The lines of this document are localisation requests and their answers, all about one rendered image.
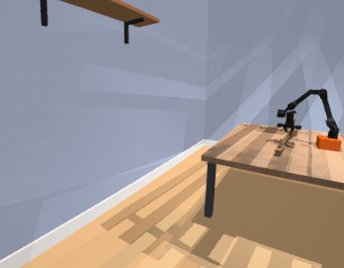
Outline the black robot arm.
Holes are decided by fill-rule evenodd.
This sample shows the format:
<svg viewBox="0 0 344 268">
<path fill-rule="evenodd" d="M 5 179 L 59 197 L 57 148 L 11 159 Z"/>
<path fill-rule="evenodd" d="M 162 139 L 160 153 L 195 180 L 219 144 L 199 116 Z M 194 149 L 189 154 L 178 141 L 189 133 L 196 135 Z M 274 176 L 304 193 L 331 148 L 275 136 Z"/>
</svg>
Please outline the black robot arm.
<svg viewBox="0 0 344 268">
<path fill-rule="evenodd" d="M 321 98 L 322 102 L 323 102 L 323 108 L 325 110 L 326 116 L 327 116 L 327 120 L 326 121 L 326 125 L 330 128 L 327 138 L 330 139 L 337 139 L 338 138 L 338 131 L 339 129 L 337 128 L 337 124 L 335 123 L 335 120 L 333 119 L 332 115 L 331 115 L 331 109 L 327 100 L 327 91 L 326 89 L 322 88 L 320 90 L 309 90 L 306 91 L 305 94 L 303 94 L 300 98 L 298 98 L 297 100 L 295 100 L 294 102 L 290 103 L 288 105 L 288 108 L 285 110 L 278 110 L 277 116 L 278 117 L 282 117 L 284 118 L 286 116 L 286 118 L 290 118 L 293 119 L 294 118 L 294 114 L 296 114 L 296 111 L 292 110 L 297 106 L 298 103 L 302 102 L 303 100 L 305 100 L 306 97 L 308 97 L 310 94 L 316 94 L 319 95 L 319 97 Z M 290 112 L 288 112 L 290 111 Z M 287 113 L 287 115 L 286 115 Z M 285 121 L 285 128 L 291 128 L 294 126 L 294 122 L 288 122 Z"/>
</svg>

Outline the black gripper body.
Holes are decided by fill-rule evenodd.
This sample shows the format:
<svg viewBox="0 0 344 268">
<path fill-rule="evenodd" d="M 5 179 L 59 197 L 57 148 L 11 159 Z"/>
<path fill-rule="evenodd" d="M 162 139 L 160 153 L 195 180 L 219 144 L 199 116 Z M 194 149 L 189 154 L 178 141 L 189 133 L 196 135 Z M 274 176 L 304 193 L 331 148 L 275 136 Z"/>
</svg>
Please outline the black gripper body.
<svg viewBox="0 0 344 268">
<path fill-rule="evenodd" d="M 286 121 L 288 121 L 288 122 L 292 122 L 293 120 L 294 119 L 286 118 Z M 278 123 L 278 128 L 280 128 L 280 127 L 283 127 L 285 129 L 285 125 Z M 298 125 L 293 126 L 292 130 L 294 130 L 294 129 L 301 130 L 301 126 L 298 126 Z"/>
</svg>

